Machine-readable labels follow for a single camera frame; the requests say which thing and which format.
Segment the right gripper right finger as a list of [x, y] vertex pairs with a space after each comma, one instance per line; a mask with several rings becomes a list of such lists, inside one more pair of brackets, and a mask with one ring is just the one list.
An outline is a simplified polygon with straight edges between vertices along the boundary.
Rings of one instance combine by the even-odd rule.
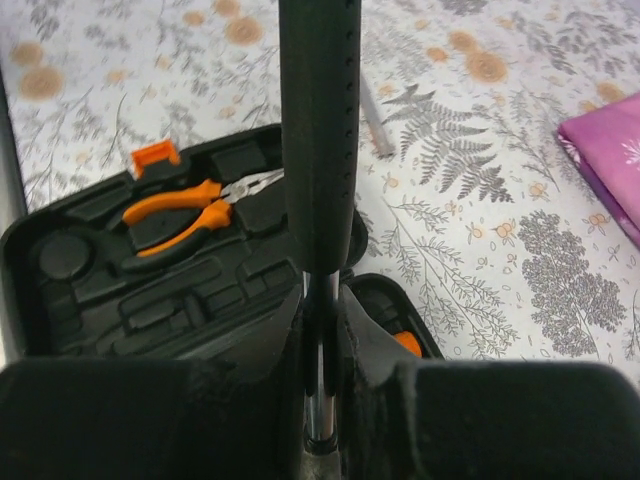
[[341, 291], [351, 479], [635, 479], [639, 396], [591, 362], [421, 359]]

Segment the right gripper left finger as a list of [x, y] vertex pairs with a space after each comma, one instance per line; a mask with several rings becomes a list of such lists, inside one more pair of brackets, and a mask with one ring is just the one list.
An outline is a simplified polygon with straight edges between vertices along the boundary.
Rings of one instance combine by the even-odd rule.
[[29, 358], [1, 375], [5, 479], [294, 479], [298, 290], [211, 359]]

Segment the black plastic tool case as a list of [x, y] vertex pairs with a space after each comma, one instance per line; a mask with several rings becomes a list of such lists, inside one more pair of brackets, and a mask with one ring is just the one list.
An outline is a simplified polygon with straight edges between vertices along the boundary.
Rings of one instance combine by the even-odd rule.
[[138, 175], [121, 173], [14, 222], [1, 240], [1, 272], [14, 355], [211, 359], [235, 330], [273, 316], [298, 290], [284, 186], [235, 204], [232, 222], [167, 251], [196, 208], [127, 208], [206, 180], [223, 185], [281, 166], [281, 129], [259, 127], [184, 149]]

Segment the small black handled hammer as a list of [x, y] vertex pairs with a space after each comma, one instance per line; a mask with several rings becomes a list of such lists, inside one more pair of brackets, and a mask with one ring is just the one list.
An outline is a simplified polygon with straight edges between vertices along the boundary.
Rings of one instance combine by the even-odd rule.
[[340, 272], [354, 212], [361, 4], [279, 4], [282, 158], [288, 227], [302, 272], [304, 428], [335, 445]]

